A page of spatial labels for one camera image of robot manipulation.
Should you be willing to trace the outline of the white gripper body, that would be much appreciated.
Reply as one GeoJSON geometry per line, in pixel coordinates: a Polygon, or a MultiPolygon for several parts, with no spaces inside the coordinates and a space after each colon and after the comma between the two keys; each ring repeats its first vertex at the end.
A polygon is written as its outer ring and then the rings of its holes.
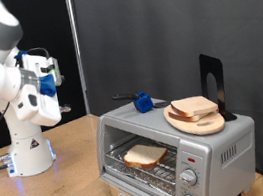
{"type": "MultiPolygon", "coordinates": [[[[47,59],[43,56],[23,55],[23,65],[26,70],[33,71],[38,78],[47,76],[47,59]]],[[[51,97],[48,95],[37,94],[38,111],[30,121],[37,125],[52,127],[60,122],[62,116],[59,110],[57,95],[51,97]]]]}

